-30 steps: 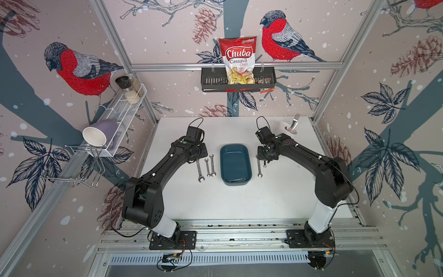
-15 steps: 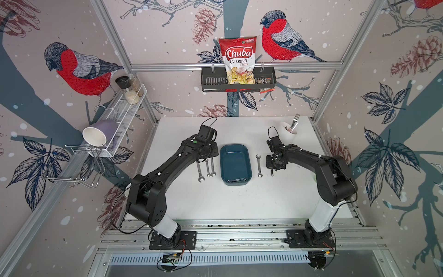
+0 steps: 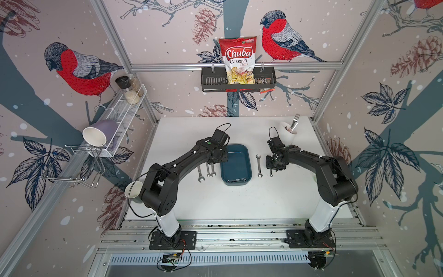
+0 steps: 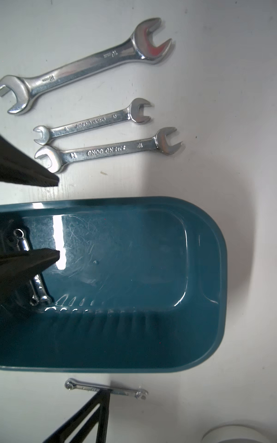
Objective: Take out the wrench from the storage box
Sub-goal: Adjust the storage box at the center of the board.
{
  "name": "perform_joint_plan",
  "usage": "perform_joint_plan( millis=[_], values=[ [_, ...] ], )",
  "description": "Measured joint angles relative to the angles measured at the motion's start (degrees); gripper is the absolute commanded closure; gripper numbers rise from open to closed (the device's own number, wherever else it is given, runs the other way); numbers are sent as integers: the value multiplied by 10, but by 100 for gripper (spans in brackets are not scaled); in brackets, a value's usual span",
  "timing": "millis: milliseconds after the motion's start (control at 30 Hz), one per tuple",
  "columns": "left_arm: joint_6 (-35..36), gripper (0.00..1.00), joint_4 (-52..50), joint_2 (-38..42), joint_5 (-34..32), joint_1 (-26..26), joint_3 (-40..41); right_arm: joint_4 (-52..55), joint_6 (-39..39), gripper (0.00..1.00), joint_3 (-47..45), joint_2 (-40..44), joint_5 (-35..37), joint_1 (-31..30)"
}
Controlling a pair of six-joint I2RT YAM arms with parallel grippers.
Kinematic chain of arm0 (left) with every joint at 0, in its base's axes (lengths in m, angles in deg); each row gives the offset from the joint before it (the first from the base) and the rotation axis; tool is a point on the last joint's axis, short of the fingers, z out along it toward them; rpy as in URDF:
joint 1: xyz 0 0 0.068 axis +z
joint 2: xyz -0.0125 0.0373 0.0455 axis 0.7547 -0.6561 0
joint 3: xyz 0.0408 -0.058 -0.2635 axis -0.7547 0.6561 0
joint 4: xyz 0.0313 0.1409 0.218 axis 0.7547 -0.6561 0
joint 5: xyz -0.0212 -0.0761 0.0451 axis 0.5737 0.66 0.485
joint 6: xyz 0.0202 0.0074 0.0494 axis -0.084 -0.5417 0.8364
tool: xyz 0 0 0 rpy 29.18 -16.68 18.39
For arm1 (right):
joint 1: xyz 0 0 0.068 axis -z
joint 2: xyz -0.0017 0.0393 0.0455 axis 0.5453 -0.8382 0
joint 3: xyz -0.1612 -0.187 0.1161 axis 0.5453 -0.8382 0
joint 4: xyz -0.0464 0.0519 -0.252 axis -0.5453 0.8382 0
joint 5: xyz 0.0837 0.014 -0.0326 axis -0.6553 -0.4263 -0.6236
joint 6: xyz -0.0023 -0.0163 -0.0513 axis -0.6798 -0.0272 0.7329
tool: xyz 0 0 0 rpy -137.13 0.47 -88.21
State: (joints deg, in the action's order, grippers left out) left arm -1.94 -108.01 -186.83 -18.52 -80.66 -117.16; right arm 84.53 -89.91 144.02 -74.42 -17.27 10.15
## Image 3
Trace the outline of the medium silver wrench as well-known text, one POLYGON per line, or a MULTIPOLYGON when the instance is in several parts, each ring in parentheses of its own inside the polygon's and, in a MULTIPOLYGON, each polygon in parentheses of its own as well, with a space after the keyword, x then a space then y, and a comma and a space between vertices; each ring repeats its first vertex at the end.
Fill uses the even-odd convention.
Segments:
POLYGON ((257 160, 257 170, 258 170, 258 174, 257 174, 257 176, 258 176, 259 178, 262 178, 262 177, 263 177, 263 174, 262 174, 262 172, 261 172, 261 155, 257 154, 257 155, 256 155, 256 160, 257 160))

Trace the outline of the teal plastic storage box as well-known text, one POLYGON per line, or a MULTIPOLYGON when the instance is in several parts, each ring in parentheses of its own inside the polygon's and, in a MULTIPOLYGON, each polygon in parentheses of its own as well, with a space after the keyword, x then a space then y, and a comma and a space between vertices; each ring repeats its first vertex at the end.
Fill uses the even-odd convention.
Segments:
POLYGON ((252 178, 248 148, 242 144, 227 146, 228 161, 220 164, 221 178, 227 186, 246 185, 252 178))

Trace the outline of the large silver wrench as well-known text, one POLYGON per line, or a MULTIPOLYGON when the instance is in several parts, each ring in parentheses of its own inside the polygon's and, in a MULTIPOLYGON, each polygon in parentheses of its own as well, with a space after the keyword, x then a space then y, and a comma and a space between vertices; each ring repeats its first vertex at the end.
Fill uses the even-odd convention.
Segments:
POLYGON ((202 173, 200 165, 197 166, 197 171, 198 171, 198 182, 204 181, 205 177, 203 176, 203 173, 202 173))

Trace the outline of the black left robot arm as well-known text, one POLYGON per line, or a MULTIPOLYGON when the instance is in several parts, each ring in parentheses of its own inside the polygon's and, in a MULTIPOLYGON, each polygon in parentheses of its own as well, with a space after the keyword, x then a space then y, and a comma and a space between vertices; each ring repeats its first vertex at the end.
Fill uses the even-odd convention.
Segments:
POLYGON ((228 161, 228 142, 227 135, 207 137, 197 141, 190 151, 176 160, 164 165, 155 163, 149 168, 139 197, 147 208, 154 211, 159 231, 170 242, 176 244, 181 235, 181 225, 173 213, 179 183, 204 163, 214 165, 228 161))

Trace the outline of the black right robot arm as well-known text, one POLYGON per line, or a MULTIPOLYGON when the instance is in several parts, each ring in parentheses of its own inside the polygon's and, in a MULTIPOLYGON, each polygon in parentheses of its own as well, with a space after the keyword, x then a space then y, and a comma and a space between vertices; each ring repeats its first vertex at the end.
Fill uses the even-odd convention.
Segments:
POLYGON ((348 164, 339 156, 322 156, 296 145, 286 146, 277 137, 267 144, 272 155, 266 157, 266 168, 278 172, 285 170, 289 164, 295 164, 315 173, 321 199, 305 222, 303 238, 309 246, 323 242, 331 233, 331 223, 339 209, 350 204, 351 198, 358 194, 348 164))

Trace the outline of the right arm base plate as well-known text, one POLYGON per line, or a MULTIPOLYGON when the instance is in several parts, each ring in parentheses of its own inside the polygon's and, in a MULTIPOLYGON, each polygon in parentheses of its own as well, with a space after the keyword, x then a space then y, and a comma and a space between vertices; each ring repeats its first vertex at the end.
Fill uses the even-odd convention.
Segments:
POLYGON ((311 229, 293 229, 286 231, 286 238, 283 242, 287 243, 291 249, 302 248, 329 248, 336 246, 332 231, 317 233, 311 229))

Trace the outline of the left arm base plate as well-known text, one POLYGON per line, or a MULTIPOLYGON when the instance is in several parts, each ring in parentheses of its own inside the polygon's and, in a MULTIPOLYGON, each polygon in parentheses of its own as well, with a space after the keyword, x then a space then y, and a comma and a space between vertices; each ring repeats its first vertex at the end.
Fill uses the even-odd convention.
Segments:
POLYGON ((195 231, 179 231, 170 238, 156 230, 151 235, 149 250, 194 250, 196 241, 197 232, 195 231))

